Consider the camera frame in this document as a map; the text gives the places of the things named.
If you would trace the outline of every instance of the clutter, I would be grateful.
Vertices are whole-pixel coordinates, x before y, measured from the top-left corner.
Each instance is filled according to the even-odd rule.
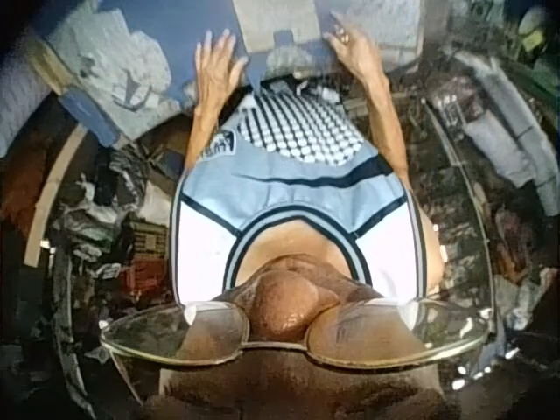
[[[535,184],[542,208],[548,216],[560,214],[560,171],[557,154],[530,106],[501,69],[496,58],[489,63],[469,52],[450,55],[470,67],[485,89],[491,105],[504,117],[517,143],[527,153],[535,168]]]
[[[519,148],[492,111],[463,128],[480,151],[492,162],[493,168],[516,188],[536,177],[535,169],[526,153]]]
[[[137,213],[140,219],[149,223],[169,227],[172,213],[172,197],[157,185],[148,181],[143,205]]]
[[[531,268],[533,232],[521,223],[516,213],[504,207],[496,212],[494,223],[500,237],[500,242],[496,244],[498,269],[504,277],[518,284]]]
[[[88,359],[99,361],[102,365],[104,365],[111,359],[109,351],[102,346],[96,347],[92,351],[84,353],[84,356]]]
[[[133,302],[147,294],[161,291],[167,275],[166,260],[135,260],[121,271],[123,291]]]
[[[144,201],[148,162],[138,144],[131,144],[111,154],[109,169],[119,176],[114,200],[119,207],[137,211]]]
[[[524,330],[532,319],[533,310],[557,277],[558,269],[553,268],[541,269],[538,279],[529,276],[519,285],[512,284],[503,276],[496,276],[496,304],[506,326],[516,331]]]
[[[16,226],[24,238],[29,236],[35,203],[41,194],[46,172],[46,138],[33,131],[26,139],[25,150],[16,152],[7,161],[2,171],[2,212],[3,221]]]

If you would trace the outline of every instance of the black stripe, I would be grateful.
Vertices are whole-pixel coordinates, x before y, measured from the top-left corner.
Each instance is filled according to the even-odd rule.
[[[393,213],[397,208],[399,208],[404,203],[406,203],[406,201],[407,201],[406,195],[403,195],[398,199],[394,199],[393,201],[388,203],[385,207],[383,207],[381,210],[375,212],[374,215],[371,216],[369,219],[367,219],[363,225],[358,227],[353,232],[353,234],[356,236],[356,238],[361,238],[363,235],[366,234],[366,232],[371,230],[376,224],[382,221],[385,218],[385,216]]]
[[[296,110],[290,105],[290,102],[286,99],[286,96],[291,96],[291,94],[280,94],[278,96],[278,99],[276,99],[276,100],[279,101],[279,102],[280,102],[280,100],[282,100],[283,105],[290,111],[292,119],[295,120],[296,123],[298,124],[299,131],[301,131],[303,137],[306,137],[306,134],[305,134],[305,127],[306,126],[309,128],[309,131],[313,134],[313,129],[312,129],[312,126],[309,124],[309,121],[306,120],[305,123],[304,123],[300,119],[301,111],[296,112]],[[295,133],[294,133],[294,141],[295,142],[298,141],[298,138],[295,136]]]
[[[371,157],[353,168],[348,174],[335,177],[320,177],[315,179],[305,178],[256,178],[247,175],[237,175],[241,178],[252,179],[258,182],[279,182],[287,186],[309,186],[320,188],[321,186],[332,186],[334,188],[349,188],[355,186],[364,179],[371,179],[380,175],[389,175],[393,170],[381,155]]]
[[[272,138],[272,143],[274,143],[276,149],[278,149],[278,141],[277,141],[276,136],[274,135],[274,127],[272,127],[272,123],[269,119],[269,113],[267,112],[267,106],[263,102],[263,100],[260,96],[255,96],[255,101],[258,104],[258,107],[261,111],[261,115],[264,118],[264,122],[266,123],[266,125],[269,128],[269,133],[270,133],[270,137]],[[266,149],[267,144],[266,144],[266,141],[265,141],[264,137],[262,138],[262,145]]]
[[[348,268],[350,269],[350,275],[352,276],[352,279],[358,281],[358,271],[356,270],[356,268],[355,268],[355,266],[352,262],[352,258],[348,254],[346,248],[344,246],[342,246],[342,243],[340,243],[340,241],[334,235],[332,235],[330,232],[325,230],[323,227],[317,225],[312,220],[309,220],[309,218],[305,217],[304,215],[295,215],[295,216],[288,216],[288,217],[282,218],[281,220],[275,220],[271,223],[267,223],[263,227],[260,227],[252,235],[252,237],[249,238],[249,240],[243,246],[243,249],[241,250],[241,252],[239,254],[239,257],[237,258],[237,261],[235,262],[234,268],[232,270],[232,276],[231,276],[231,278],[229,279],[229,282],[228,282],[229,267],[231,266],[232,260],[234,258],[234,253],[239,248],[240,243],[245,239],[245,235],[253,228],[253,226],[255,224],[259,223],[263,219],[266,219],[266,218],[268,218],[268,217],[270,217],[274,214],[283,213],[283,212],[290,212],[290,211],[300,211],[300,212],[303,212],[303,213],[307,212],[309,214],[313,214],[313,215],[319,217],[320,219],[326,221],[329,225],[331,225],[334,229],[336,229],[336,231],[346,239],[348,244],[352,247],[353,252],[358,256],[358,259],[360,260],[361,267],[362,267],[363,272],[364,272],[365,283],[369,286],[372,285],[371,275],[369,274],[369,268],[368,268],[368,263],[366,261],[366,258],[361,253],[361,250],[358,248],[358,246],[356,245],[355,238],[352,235],[348,234],[341,225],[339,225],[335,220],[331,219],[330,217],[326,216],[325,214],[322,214],[321,212],[315,210],[314,208],[310,208],[310,207],[306,207],[306,206],[283,206],[283,207],[280,207],[280,208],[275,208],[273,210],[270,210],[267,213],[261,214],[259,217],[257,217],[251,223],[249,223],[241,231],[241,233],[237,236],[237,240],[235,241],[235,244],[231,248],[231,250],[229,252],[229,256],[227,257],[226,270],[224,272],[224,280],[223,280],[224,290],[234,287],[235,278],[237,277],[237,273],[238,273],[239,268],[241,266],[243,257],[247,253],[247,250],[249,249],[249,246],[255,240],[255,238],[263,230],[265,230],[267,228],[270,228],[272,226],[277,226],[279,224],[282,224],[282,223],[285,223],[286,221],[291,221],[291,220],[304,220],[306,223],[309,223],[310,226],[317,229],[327,239],[332,241],[340,249],[340,252],[344,256],[344,258],[346,260],[346,263],[348,264]]]
[[[171,245],[171,241],[175,241],[175,253],[174,253],[175,255],[171,255],[169,261],[172,270],[171,286],[173,290],[173,297],[175,298],[175,301],[178,304],[180,304],[180,301],[179,301],[179,292],[177,288],[177,281],[178,281],[177,272],[179,271],[177,266],[177,260],[179,259],[179,222],[180,222],[180,214],[181,214],[179,209],[179,202],[180,199],[175,199],[175,220],[171,220],[171,223],[174,222],[174,224],[171,224],[171,226],[174,228],[174,231],[171,231],[171,234],[169,235],[170,245]]]
[[[262,145],[264,145],[264,134],[263,134],[263,129],[261,128],[261,122],[259,121],[259,115],[256,113],[256,109],[251,108],[251,115],[253,116],[253,118],[255,119],[255,124],[256,124],[256,129],[259,132],[259,136],[261,138],[261,143]]]
[[[255,138],[253,137],[253,129],[251,129],[251,122],[249,121],[249,116],[245,115],[245,126],[247,127],[247,132],[248,132],[248,140],[251,143],[255,142]]]
[[[291,94],[286,94],[284,98],[289,102],[291,102],[295,108],[297,108],[299,112],[294,113],[294,115],[301,115],[305,119],[306,126],[309,127],[309,131],[316,137],[318,144],[320,144],[319,139],[321,137],[321,128],[317,125],[317,122],[315,121],[315,118],[312,116],[312,113],[304,105],[305,98],[302,97],[297,98]],[[305,126],[302,124],[301,128],[305,137]]]
[[[280,123],[280,118],[278,118],[277,112],[274,110],[274,108],[272,107],[272,102],[270,101],[270,98],[267,94],[264,94],[263,96],[261,96],[262,101],[266,102],[270,113],[272,114],[272,116],[274,117],[276,124],[278,125],[278,128],[280,129],[280,135],[282,136],[282,138],[286,138],[286,133],[284,132],[284,128],[282,127],[282,124]],[[278,144],[275,138],[274,143],[276,144],[276,148],[278,148]]]
[[[292,138],[297,141],[296,132],[293,129],[293,122],[290,121],[290,119],[288,118],[288,115],[286,114],[286,111],[284,109],[283,104],[280,103],[280,101],[278,100],[278,98],[276,96],[271,96],[270,97],[270,102],[275,103],[276,107],[280,111],[280,114],[282,114],[283,119],[286,120],[286,125],[288,126],[288,129],[290,129],[290,133],[292,135]]]
[[[229,224],[229,222],[227,220],[222,219],[220,216],[218,216],[212,210],[209,210],[206,207],[202,206],[200,203],[198,203],[197,201],[195,201],[194,199],[192,199],[188,195],[184,194],[183,192],[181,193],[181,201],[184,202],[185,204],[187,204],[195,212],[200,213],[203,216],[206,216],[208,219],[210,219],[212,221],[215,221],[216,223],[221,225],[231,235],[237,236],[239,234],[239,230],[237,228],[235,228],[234,226],[232,226],[231,224]]]
[[[418,225],[418,241],[420,245],[420,258],[422,258],[422,273],[416,272],[417,276],[421,276],[422,283],[418,285],[418,297],[425,298],[428,293],[428,259],[426,255],[426,241],[424,240],[424,230],[422,228],[422,219],[420,218],[420,211],[418,210],[418,204],[414,197],[412,198],[412,209],[414,215],[416,216],[416,224]]]

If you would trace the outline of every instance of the finger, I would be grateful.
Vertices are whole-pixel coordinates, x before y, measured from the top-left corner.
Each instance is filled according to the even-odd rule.
[[[224,60],[225,62],[227,62],[228,64],[231,61],[232,55],[234,54],[234,48],[235,48],[235,41],[236,40],[237,40],[237,38],[235,37],[235,35],[230,35],[227,38],[226,46],[224,46],[224,49],[221,53],[221,59]]]
[[[344,29],[344,31],[346,31],[349,35],[356,36],[360,34],[360,31],[358,31],[352,24],[350,24],[347,18],[342,13],[338,13],[337,11],[333,10],[331,12],[331,15],[337,21],[338,25],[340,25],[340,27],[342,27],[342,29]]]
[[[224,32],[221,34],[220,39],[218,39],[218,43],[216,44],[216,48],[215,48],[215,51],[218,53],[218,55],[221,55],[221,52],[226,46],[226,42],[228,41],[228,38],[229,38],[229,29],[224,29]]]
[[[336,38],[331,33],[325,33],[323,39],[331,46],[339,59],[346,57],[347,48],[340,39]]]
[[[346,33],[346,31],[344,30],[344,28],[342,26],[340,26],[339,24],[334,24],[334,34],[340,38],[342,35],[344,35]]]
[[[236,88],[239,85],[239,80],[242,77],[243,70],[245,66],[249,63],[249,59],[247,57],[243,57],[238,59],[234,66],[231,67],[231,72],[229,72],[229,86],[232,88]]]
[[[204,67],[208,64],[210,60],[210,54],[212,53],[212,31],[206,31],[206,38],[204,39],[204,46],[202,47],[202,58],[200,60],[200,66]]]
[[[196,43],[196,53],[194,54],[194,67],[196,68],[196,72],[200,71],[200,63],[202,60],[202,45],[200,42]]]

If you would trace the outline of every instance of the eyeglasses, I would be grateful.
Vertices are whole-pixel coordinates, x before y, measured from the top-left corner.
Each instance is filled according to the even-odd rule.
[[[421,299],[344,304],[321,312],[299,343],[254,341],[249,319],[223,302],[171,304],[120,318],[101,330],[112,354],[165,367],[209,367],[258,349],[303,352],[318,364],[377,370],[411,368],[473,350],[487,337],[476,311]]]

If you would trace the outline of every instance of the fabric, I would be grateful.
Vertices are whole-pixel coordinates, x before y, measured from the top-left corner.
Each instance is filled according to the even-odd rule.
[[[387,298],[424,296],[417,207],[377,149],[330,104],[263,93],[241,102],[180,181],[175,298],[208,300],[234,287],[252,241],[293,220],[338,246],[354,280]]]

